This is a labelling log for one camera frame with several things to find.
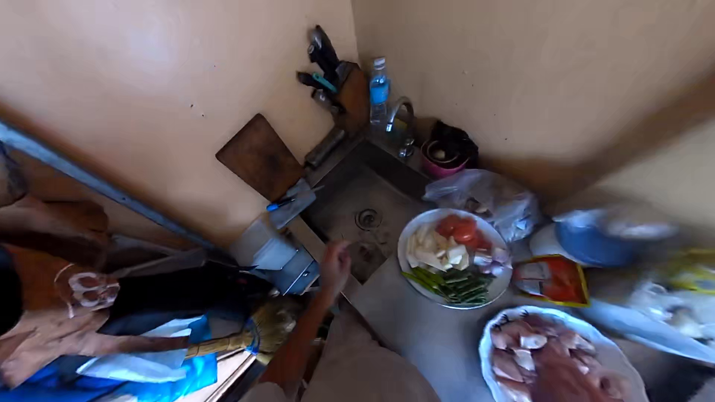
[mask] stainless steel sink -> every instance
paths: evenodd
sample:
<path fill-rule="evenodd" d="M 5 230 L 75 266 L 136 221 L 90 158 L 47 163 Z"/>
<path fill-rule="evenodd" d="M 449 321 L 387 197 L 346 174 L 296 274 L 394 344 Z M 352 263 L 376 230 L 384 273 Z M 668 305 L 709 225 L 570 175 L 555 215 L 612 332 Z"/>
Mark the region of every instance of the stainless steel sink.
<path fill-rule="evenodd" d="M 366 139 L 343 152 L 312 175 L 311 185 L 325 187 L 301 217 L 324 242 L 352 242 L 352 274 L 363 284 L 395 252 L 405 225 L 433 207 L 421 200 L 430 180 Z"/>

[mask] plate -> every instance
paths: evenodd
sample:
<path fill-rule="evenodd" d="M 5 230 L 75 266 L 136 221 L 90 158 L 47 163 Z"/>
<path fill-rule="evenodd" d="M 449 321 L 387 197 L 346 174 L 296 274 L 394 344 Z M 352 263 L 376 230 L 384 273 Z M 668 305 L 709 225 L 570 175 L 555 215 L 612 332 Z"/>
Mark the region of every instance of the plate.
<path fill-rule="evenodd" d="M 496 377 L 492 371 L 492 349 L 491 329 L 494 325 L 502 322 L 503 318 L 516 319 L 524 313 L 545 316 L 547 319 L 556 321 L 570 330 L 576 331 L 579 335 L 588 339 L 596 347 L 596 360 L 606 369 L 615 371 L 625 376 L 631 384 L 631 392 L 624 402 L 648 402 L 646 387 L 641 375 L 633 367 L 623 351 L 593 325 L 584 320 L 578 319 L 568 313 L 554 308 L 541 308 L 535 305 L 522 305 L 521 307 L 508 308 L 495 315 L 484 327 L 482 339 L 479 342 L 479 358 L 481 360 L 482 376 L 487 383 L 495 402 L 511 402 L 511 398 L 502 392 Z"/>
<path fill-rule="evenodd" d="M 462 211 L 462 210 L 454 210 L 451 208 L 439 208 L 437 210 L 429 210 L 427 212 L 423 212 L 416 217 L 414 217 L 410 223 L 405 226 L 405 229 L 403 229 L 402 234 L 400 235 L 400 239 L 398 240 L 398 260 L 400 261 L 400 269 L 403 272 L 411 272 L 410 271 L 410 264 L 407 261 L 407 243 L 408 240 L 410 239 L 410 236 L 422 225 L 429 224 L 433 226 L 433 229 L 437 227 L 437 224 L 445 217 L 449 215 L 457 215 L 458 217 L 468 217 L 472 220 L 475 220 L 477 222 L 477 229 L 479 229 L 484 236 L 487 238 L 492 243 L 492 247 L 499 247 L 503 248 L 504 250 L 508 250 L 508 247 L 506 247 L 506 242 L 504 242 L 504 239 L 499 235 L 499 233 L 494 229 L 492 225 L 489 225 L 487 221 L 484 219 L 478 217 L 477 215 L 474 215 L 473 213 Z M 467 268 L 467 270 L 472 270 L 472 271 L 478 271 L 477 267 L 474 265 L 470 266 Z M 414 281 L 407 279 L 405 277 L 405 280 L 407 280 L 410 285 L 412 285 L 413 288 L 415 288 L 421 295 L 425 296 L 426 298 L 439 303 L 445 307 L 449 308 L 456 308 L 458 310 L 470 310 L 472 308 L 479 308 L 483 307 L 489 303 L 492 303 L 494 300 L 496 300 L 499 296 L 504 294 L 506 291 L 506 288 L 509 286 L 509 282 L 511 281 L 511 266 L 509 267 L 504 267 L 502 272 L 497 275 L 496 278 L 492 281 L 492 283 L 488 287 L 488 292 L 487 292 L 487 301 L 486 303 L 482 304 L 475 304 L 475 305 L 464 305 L 464 304 L 451 304 L 448 303 L 447 300 L 445 300 L 442 296 L 436 295 L 429 290 L 423 288 L 422 286 L 418 285 Z"/>

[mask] faucet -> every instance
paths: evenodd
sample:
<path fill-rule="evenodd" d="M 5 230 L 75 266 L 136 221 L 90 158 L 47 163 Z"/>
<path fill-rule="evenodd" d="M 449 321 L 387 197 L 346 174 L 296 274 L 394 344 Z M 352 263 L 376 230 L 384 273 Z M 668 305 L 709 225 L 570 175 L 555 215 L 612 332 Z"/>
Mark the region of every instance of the faucet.
<path fill-rule="evenodd" d="M 410 121 L 407 122 L 408 124 L 408 129 L 410 128 L 410 125 L 412 124 L 412 121 L 415 119 L 415 110 L 412 107 L 412 101 L 410 101 L 410 98 L 408 97 L 400 97 L 397 102 L 395 102 L 395 105 L 393 106 L 392 109 L 388 112 L 388 124 L 385 127 L 385 131 L 391 132 L 394 127 L 395 123 L 395 116 L 397 116 L 398 111 L 400 110 L 401 106 L 405 106 L 405 109 L 407 110 L 408 114 L 410 115 Z M 403 140 L 403 143 L 398 150 L 398 156 L 399 157 L 408 157 L 410 156 L 413 152 L 413 144 L 415 142 L 415 139 L 412 138 L 411 135 L 407 135 L 407 137 Z"/>

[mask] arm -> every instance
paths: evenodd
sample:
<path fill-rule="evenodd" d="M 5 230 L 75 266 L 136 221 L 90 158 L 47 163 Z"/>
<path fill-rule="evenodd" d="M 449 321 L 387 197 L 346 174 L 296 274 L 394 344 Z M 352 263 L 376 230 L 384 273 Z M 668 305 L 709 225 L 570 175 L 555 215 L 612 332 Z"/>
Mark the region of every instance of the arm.
<path fill-rule="evenodd" d="M 330 243 L 320 264 L 320 291 L 298 320 L 288 341 L 278 349 L 259 382 L 276 383 L 286 396 L 293 396 L 310 355 L 310 343 L 315 338 L 327 310 L 345 287 L 350 275 L 349 242 Z"/>

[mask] countertop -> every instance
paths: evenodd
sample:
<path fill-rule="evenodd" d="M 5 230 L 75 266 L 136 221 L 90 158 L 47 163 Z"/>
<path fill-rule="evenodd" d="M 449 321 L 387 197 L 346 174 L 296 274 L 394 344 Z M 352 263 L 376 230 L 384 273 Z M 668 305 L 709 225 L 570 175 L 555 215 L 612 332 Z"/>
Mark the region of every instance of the countertop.
<path fill-rule="evenodd" d="M 388 258 L 350 298 L 380 340 L 414 364 L 442 402 L 492 401 L 482 378 L 478 355 L 484 325 L 500 310 L 535 302 L 509 289 L 494 303 L 475 310 L 453 310 L 419 294 L 399 274 L 395 256 Z M 614 339 L 643 377 L 646 389 L 658 383 L 680 359 L 627 340 Z"/>

